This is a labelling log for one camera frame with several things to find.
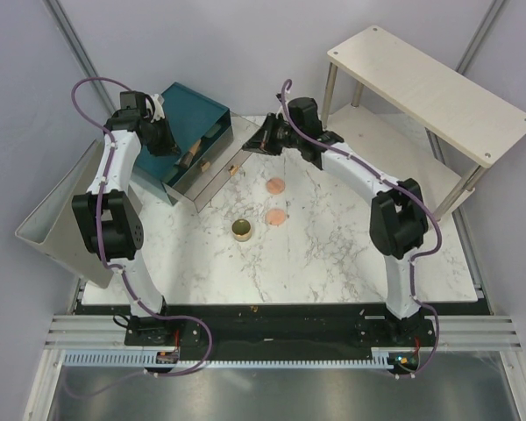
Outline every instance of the shelf top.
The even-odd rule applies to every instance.
[[[484,168],[526,134],[526,113],[374,25],[329,60]]]

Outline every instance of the teal box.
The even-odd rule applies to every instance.
[[[231,127],[230,110],[180,83],[174,83],[161,96],[169,128],[181,149],[181,156],[152,156],[143,146],[135,167],[149,178],[165,183],[186,196],[207,163],[209,165],[230,144],[229,137],[223,137]],[[199,139],[201,145],[191,166],[187,169],[178,167],[181,157]],[[171,203],[176,200],[170,197]]]

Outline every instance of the white wall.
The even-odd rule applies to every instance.
[[[0,2],[0,421],[21,418],[51,316],[72,287],[14,230],[98,134],[70,103],[81,78],[40,0]],[[80,98],[106,117],[91,89]]]
[[[455,67],[490,0],[61,0],[97,71],[150,92],[181,82],[244,115],[285,79],[321,104],[326,52],[369,25]],[[333,108],[350,101],[339,72]]]
[[[526,0],[509,2],[467,77],[526,111]],[[460,169],[466,161],[451,159]],[[526,137],[481,180],[464,210],[491,303],[513,317],[526,351]]]

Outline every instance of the metal floor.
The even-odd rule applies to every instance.
[[[136,368],[62,370],[75,393],[90,393]],[[134,378],[84,401],[59,389],[51,421],[519,419],[498,353],[438,353],[415,380],[365,370],[209,368]]]

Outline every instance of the metal frame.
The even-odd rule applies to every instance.
[[[467,48],[457,71],[464,73],[472,57],[477,53],[483,40],[487,36],[495,19],[504,9],[508,0],[494,0],[480,28],[475,33],[472,42]],[[96,75],[91,61],[85,54],[82,43],[78,40],[74,29],[61,8],[58,0],[45,0],[49,10],[53,13],[68,44],[73,49],[76,58],[81,63],[86,75]],[[323,126],[331,108],[331,99],[337,76],[337,66],[330,64],[328,81],[322,108]],[[106,110],[114,110],[103,85],[94,86],[97,95]],[[364,85],[357,83],[352,99],[352,106],[358,107]],[[435,157],[444,163],[444,156],[436,135],[428,132],[430,143]],[[471,171],[463,187],[471,189],[485,171],[475,168]],[[466,219],[462,212],[454,212],[454,220],[458,229],[462,247],[472,273],[476,287],[482,285],[480,269],[475,260],[472,242],[469,237]],[[82,297],[83,284],[78,282],[69,312],[72,312],[79,298]],[[499,351],[506,369],[507,379],[513,393],[515,404],[522,419],[526,419],[526,375],[522,364],[523,352],[520,341],[516,336],[515,328],[508,317],[503,316],[442,316],[441,339],[439,352],[471,352],[471,351]],[[136,347],[124,345],[124,331],[117,328],[110,316],[56,316],[51,324],[51,329],[46,338],[45,350],[42,354],[39,370],[33,383],[32,392],[27,404],[24,421],[46,419],[53,402],[53,394],[60,378],[60,369],[68,349],[103,349],[119,350],[122,353],[134,350]],[[388,348],[389,351],[401,351]]]
[[[82,68],[82,71],[86,77],[98,76],[94,64],[89,58],[88,53],[86,53],[86,49],[80,41],[78,34],[72,26],[72,23],[70,22],[70,19],[68,18],[67,13],[64,11],[64,8],[60,4],[59,0],[43,0],[43,2],[45,3],[47,9],[51,12],[56,25],[59,27],[62,36],[64,36],[64,39],[70,46],[72,53],[80,64],[80,67]],[[94,91],[99,97],[99,100],[101,101],[105,110],[107,110],[108,114],[113,114],[113,112],[116,110],[115,104],[111,101],[111,98],[103,84],[99,81],[92,82],[92,87],[94,88]]]
[[[437,221],[442,219],[446,212],[450,210],[452,205],[456,203],[460,196],[462,196],[462,193],[464,193],[466,190],[472,191],[475,187],[475,184],[486,172],[487,168],[477,165],[465,173],[462,178],[460,178],[458,184],[456,184],[454,188],[450,190],[450,193],[448,193],[448,195],[434,211]]]
[[[441,316],[438,352],[500,352],[505,364],[508,383],[515,398],[515,404],[522,419],[526,419],[526,380],[518,361],[522,358],[520,340],[516,335],[512,320],[506,316]],[[111,316],[55,316],[46,337],[45,351],[39,364],[39,371],[33,384],[32,393],[25,411],[24,421],[46,419],[52,409],[53,396],[60,380],[60,369],[65,357],[77,350],[91,353],[113,354],[120,364],[108,360],[104,364],[93,358],[94,367],[127,367],[125,361],[137,353],[170,351],[172,347],[126,346],[125,330],[116,326]],[[408,348],[383,347],[374,350],[379,358],[385,353],[408,352]],[[221,361],[217,367],[252,367],[245,361]],[[280,363],[265,361],[258,367],[282,368],[346,368],[361,369],[360,361],[297,361]]]

